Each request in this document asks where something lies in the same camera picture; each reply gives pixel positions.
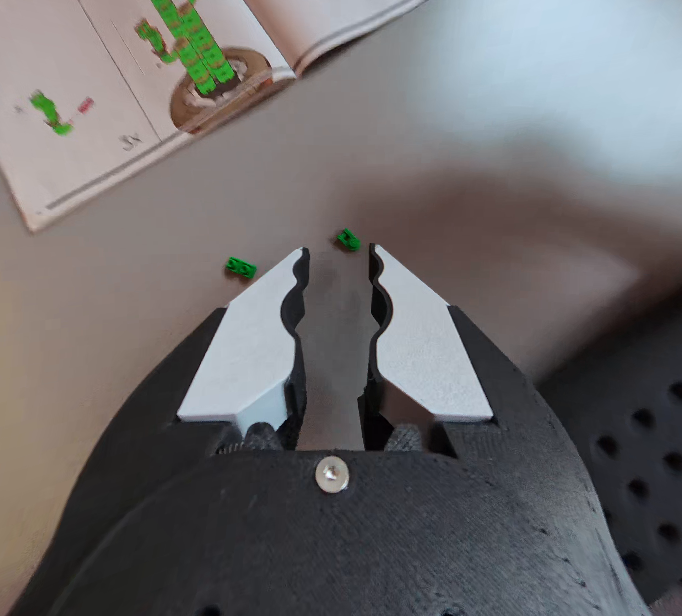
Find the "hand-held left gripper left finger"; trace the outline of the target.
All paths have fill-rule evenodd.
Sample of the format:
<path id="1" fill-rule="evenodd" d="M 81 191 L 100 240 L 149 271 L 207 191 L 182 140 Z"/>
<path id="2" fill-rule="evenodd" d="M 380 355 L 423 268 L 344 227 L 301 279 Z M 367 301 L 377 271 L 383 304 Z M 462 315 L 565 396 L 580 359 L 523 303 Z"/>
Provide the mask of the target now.
<path id="1" fill-rule="evenodd" d="M 309 275 L 310 252 L 297 248 L 225 306 L 177 410 L 181 422 L 225 422 L 243 441 L 267 424 L 282 449 L 296 449 L 307 404 L 296 328 Z"/>

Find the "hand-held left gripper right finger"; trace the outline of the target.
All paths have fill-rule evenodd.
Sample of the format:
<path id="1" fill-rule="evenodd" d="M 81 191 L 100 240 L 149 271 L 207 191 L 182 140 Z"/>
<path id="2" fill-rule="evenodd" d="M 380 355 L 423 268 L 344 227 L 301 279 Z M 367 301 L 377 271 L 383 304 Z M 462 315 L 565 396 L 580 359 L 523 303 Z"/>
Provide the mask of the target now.
<path id="1" fill-rule="evenodd" d="M 368 380 L 358 398 L 365 450 L 383 450 L 399 427 L 427 448 L 445 424 L 490 424 L 494 412 L 448 302 L 384 247 L 371 244 Z"/>

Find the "lego instruction booklet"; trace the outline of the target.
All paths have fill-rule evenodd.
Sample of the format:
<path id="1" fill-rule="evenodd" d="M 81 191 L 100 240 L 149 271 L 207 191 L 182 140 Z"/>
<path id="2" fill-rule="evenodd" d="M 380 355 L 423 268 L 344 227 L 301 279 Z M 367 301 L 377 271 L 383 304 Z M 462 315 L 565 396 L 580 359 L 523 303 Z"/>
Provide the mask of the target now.
<path id="1" fill-rule="evenodd" d="M 425 0 L 1 0 L 1 173 L 36 233 Z"/>

